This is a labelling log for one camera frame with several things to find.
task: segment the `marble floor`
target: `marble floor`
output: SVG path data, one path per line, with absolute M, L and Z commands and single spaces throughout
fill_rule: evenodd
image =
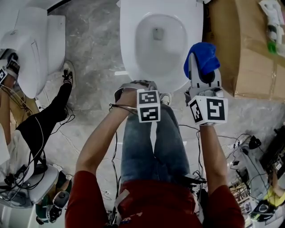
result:
M 70 174 L 74 174 L 76 160 L 88 136 L 108 113 L 109 104 L 114 102 L 114 91 L 122 83 L 130 81 L 127 75 L 115 76 L 116 71 L 124 70 L 120 50 L 120 8 L 116 3 L 115 0 L 72 0 L 52 12 L 54 15 L 66 16 L 66 59 L 73 62 L 77 80 L 77 87 L 71 93 L 69 106 L 76 118 L 63 125 L 50 137 L 45 152 L 50 163 L 62 166 Z M 45 90 L 39 95 L 43 106 L 52 101 L 61 82 L 61 74 L 49 76 Z M 187 85 L 174 92 L 171 106 L 179 124 L 194 126 L 190 110 L 184 102 L 183 92 L 186 88 Z M 285 105 L 256 99 L 233 99 L 230 96 L 228 98 L 228 123 L 216 127 L 218 135 L 238 137 L 245 132 L 254 134 L 262 141 L 261 148 L 265 150 L 274 136 L 273 129 L 283 124 Z M 114 161 L 119 176 L 123 133 L 124 123 L 118 129 L 118 149 Z M 191 171 L 195 171 L 198 169 L 199 154 L 196 131 L 181 127 L 181 135 Z M 234 142 L 234 139 L 220 137 L 226 156 L 232 152 Z M 116 193 L 111 163 L 114 146 L 115 139 L 97 172 L 100 189 L 109 193 L 107 196 L 102 193 L 107 209 L 113 207 Z M 235 155 L 239 160 L 239 151 Z M 261 155 L 262 152 L 257 150 L 256 156 Z M 231 155 L 228 163 L 233 160 L 234 157 Z M 235 172 L 229 169 L 229 180 L 233 180 L 234 177 Z

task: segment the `drain hole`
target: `drain hole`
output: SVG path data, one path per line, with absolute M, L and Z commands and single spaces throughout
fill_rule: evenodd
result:
M 154 28 L 152 30 L 153 39 L 155 41 L 162 41 L 164 36 L 164 29 L 163 28 Z

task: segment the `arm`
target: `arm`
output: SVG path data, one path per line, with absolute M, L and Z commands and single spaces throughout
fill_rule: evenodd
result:
M 273 171 L 272 187 L 277 196 L 281 198 L 284 195 L 285 190 L 278 185 L 278 178 L 275 171 Z
M 123 92 L 117 104 L 136 106 L 136 91 Z M 85 143 L 77 160 L 76 172 L 88 171 L 96 175 L 116 130 L 128 115 L 129 112 L 121 108 L 109 112 Z
M 204 165 L 211 195 L 218 187 L 227 185 L 227 160 L 213 126 L 200 126 Z
M 136 106 L 136 91 L 123 92 L 117 104 Z M 113 108 L 85 143 L 76 164 L 76 173 L 65 214 L 66 228 L 104 227 L 109 222 L 97 183 L 96 170 L 117 128 L 128 114 L 127 110 Z
M 4 80 L 4 86 L 12 88 L 14 84 L 14 78 L 10 75 Z M 9 95 L 1 88 L 0 95 L 0 124 L 3 127 L 7 145 L 11 142 L 11 129 L 10 129 L 10 98 Z
M 244 228 L 244 218 L 227 187 L 227 160 L 212 126 L 200 126 L 209 201 L 203 227 Z

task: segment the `white toilet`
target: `white toilet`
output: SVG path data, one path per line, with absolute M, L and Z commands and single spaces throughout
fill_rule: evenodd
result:
M 132 80 L 155 81 L 161 93 L 189 80 L 183 71 L 190 48 L 202 41 L 198 0 L 121 0 L 122 59 Z

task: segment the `blue jeans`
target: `blue jeans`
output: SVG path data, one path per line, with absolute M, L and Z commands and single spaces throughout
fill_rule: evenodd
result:
M 122 148 L 122 183 L 130 180 L 160 180 L 176 183 L 175 175 L 190 173 L 179 126 L 172 109 L 161 105 L 157 122 L 155 151 L 151 145 L 151 122 L 140 123 L 130 115 Z

